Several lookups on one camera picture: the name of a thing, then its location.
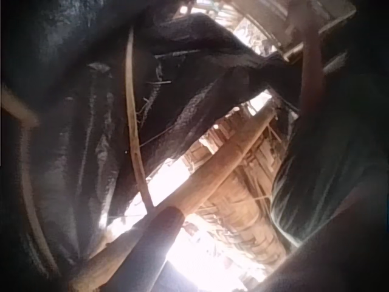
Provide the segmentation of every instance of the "hand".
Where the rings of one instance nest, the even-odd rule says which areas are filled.
[[[318,31],[316,15],[310,0],[290,0],[287,18],[303,35]]]

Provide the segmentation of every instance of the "bamboo pole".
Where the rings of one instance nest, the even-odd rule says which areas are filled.
[[[147,214],[136,224],[136,228],[119,236],[88,261],[71,279],[71,288],[76,291],[91,291],[105,284],[139,241],[142,230],[166,207],[176,207],[185,216],[195,212],[238,166],[274,115],[274,108],[271,102],[268,102],[246,122],[240,132],[233,135],[183,185],[162,201],[155,212]]]
[[[129,149],[131,152],[131,161],[133,164],[134,174],[140,196],[148,213],[154,209],[153,201],[151,200],[150,192],[146,182],[145,170],[142,163],[142,155],[140,154],[140,145],[138,137],[138,126],[136,119],[136,107],[134,98],[133,84],[133,44],[134,44],[134,29],[131,28],[128,37],[126,51],[126,103],[127,103],[127,119],[129,131]]]

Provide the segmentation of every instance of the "person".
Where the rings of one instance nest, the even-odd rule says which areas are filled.
[[[387,134],[378,122],[389,79],[355,69],[325,78],[309,2],[293,1],[289,16],[304,44],[300,112],[271,216],[297,250],[255,291],[375,291],[389,275]]]

